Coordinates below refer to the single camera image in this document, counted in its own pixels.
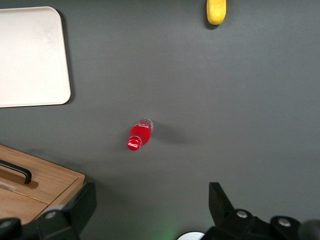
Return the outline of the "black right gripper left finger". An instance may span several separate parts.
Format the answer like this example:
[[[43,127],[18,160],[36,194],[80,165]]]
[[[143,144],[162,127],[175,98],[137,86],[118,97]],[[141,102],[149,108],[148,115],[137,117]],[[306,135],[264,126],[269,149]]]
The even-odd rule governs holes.
[[[97,208],[96,185],[86,182],[62,207],[45,211],[21,227],[22,240],[79,240]]]

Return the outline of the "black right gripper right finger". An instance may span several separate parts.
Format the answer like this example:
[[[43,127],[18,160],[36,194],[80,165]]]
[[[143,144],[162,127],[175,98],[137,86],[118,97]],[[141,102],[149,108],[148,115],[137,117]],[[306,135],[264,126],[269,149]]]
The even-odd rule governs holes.
[[[205,240],[298,240],[301,223],[288,216],[265,222],[249,211],[234,208],[218,182],[209,184],[208,205],[214,226]]]

